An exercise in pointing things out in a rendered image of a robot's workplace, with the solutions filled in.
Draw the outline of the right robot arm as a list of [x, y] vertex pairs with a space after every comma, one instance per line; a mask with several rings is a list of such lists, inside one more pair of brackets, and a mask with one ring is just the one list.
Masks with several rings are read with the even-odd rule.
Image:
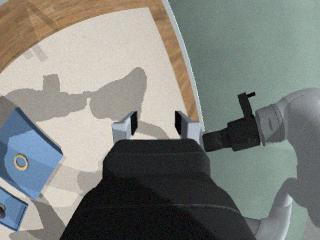
[[320, 89], [301, 89], [274, 104], [282, 116], [284, 141], [288, 140], [297, 156], [297, 179], [284, 181], [267, 218], [243, 216], [257, 240], [285, 239], [292, 199], [307, 209], [313, 224], [320, 228]]

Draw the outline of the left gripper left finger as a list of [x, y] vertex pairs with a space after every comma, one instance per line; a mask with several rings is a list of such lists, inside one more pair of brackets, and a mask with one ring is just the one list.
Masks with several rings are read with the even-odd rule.
[[114, 122], [111, 125], [114, 144], [122, 139], [130, 139], [138, 127], [137, 111], [131, 111], [121, 121]]

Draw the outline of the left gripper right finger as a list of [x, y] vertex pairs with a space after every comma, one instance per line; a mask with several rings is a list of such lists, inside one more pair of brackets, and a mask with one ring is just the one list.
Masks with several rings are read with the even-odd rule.
[[182, 111], [175, 111], [175, 128], [185, 139], [194, 139], [199, 144], [200, 122], [192, 121]]

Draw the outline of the blue square tray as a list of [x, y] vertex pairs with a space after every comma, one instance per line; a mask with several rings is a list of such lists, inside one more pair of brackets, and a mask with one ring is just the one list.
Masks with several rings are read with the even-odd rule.
[[28, 204], [0, 186], [0, 207], [6, 213], [5, 218], [0, 219], [0, 224], [18, 233]]

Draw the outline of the blue square block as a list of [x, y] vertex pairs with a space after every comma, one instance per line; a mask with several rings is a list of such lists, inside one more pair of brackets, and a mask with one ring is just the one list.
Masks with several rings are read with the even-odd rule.
[[0, 130], [0, 177], [37, 200], [62, 157], [62, 150], [20, 107], [14, 108]]

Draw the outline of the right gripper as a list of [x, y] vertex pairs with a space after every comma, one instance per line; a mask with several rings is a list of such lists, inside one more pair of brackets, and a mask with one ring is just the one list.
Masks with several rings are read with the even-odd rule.
[[255, 95], [255, 92], [237, 95], [244, 117], [228, 122], [227, 128], [214, 132], [200, 129], [199, 142], [205, 152], [223, 148], [236, 152], [259, 146], [261, 142], [268, 146], [284, 141], [284, 124], [278, 107], [270, 104], [256, 110], [254, 116], [248, 98]]

